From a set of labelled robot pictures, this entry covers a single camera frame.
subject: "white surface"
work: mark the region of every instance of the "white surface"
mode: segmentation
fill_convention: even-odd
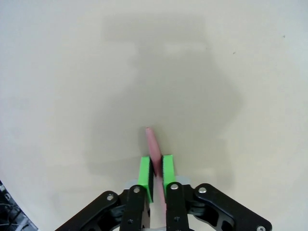
[[[101,192],[121,193],[153,126],[193,186],[213,184],[274,230],[304,230],[307,9],[2,1],[0,179],[52,231]]]

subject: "green gripper pad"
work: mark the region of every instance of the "green gripper pad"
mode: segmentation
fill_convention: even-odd
[[[140,161],[138,184],[143,186],[148,194],[149,202],[153,202],[154,170],[149,156],[144,156]]]
[[[168,184],[175,182],[175,173],[173,165],[173,155],[164,155],[163,156],[163,184],[164,191],[166,195],[166,187]]]

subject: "metal bolt head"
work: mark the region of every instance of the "metal bolt head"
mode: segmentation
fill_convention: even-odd
[[[109,194],[109,195],[107,196],[107,200],[108,200],[108,201],[111,201],[113,198],[114,198],[114,196],[113,196],[112,194]]]
[[[201,187],[199,190],[198,190],[199,193],[206,193],[206,188],[205,187]]]
[[[266,229],[264,228],[264,226],[258,226],[257,231],[266,231]]]
[[[134,193],[139,193],[139,192],[140,192],[140,188],[139,187],[134,188]]]
[[[171,188],[172,190],[176,190],[176,189],[179,188],[179,186],[178,186],[177,184],[172,184],[172,185],[170,186],[170,188]]]

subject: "beige tabletop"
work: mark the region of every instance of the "beige tabletop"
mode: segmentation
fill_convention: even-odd
[[[53,231],[162,152],[268,219],[308,217],[308,4],[0,3],[0,180]],[[159,203],[152,227],[162,225]],[[196,231],[211,228],[190,218]]]

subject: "screw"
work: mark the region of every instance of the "screw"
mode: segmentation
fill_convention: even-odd
[[[266,229],[265,229],[263,226],[259,226],[259,227],[257,228],[257,231],[266,231]]]
[[[198,190],[199,193],[206,193],[206,188],[205,187],[201,187],[199,190]]]
[[[179,188],[179,186],[178,186],[177,184],[172,184],[172,185],[170,186],[170,188],[171,188],[172,190],[176,190],[176,189]]]
[[[140,188],[136,187],[134,188],[134,193],[139,193],[140,192]]]
[[[114,196],[113,196],[112,194],[109,194],[109,195],[107,196],[107,200],[108,200],[108,201],[111,201],[113,198],[114,198]]]

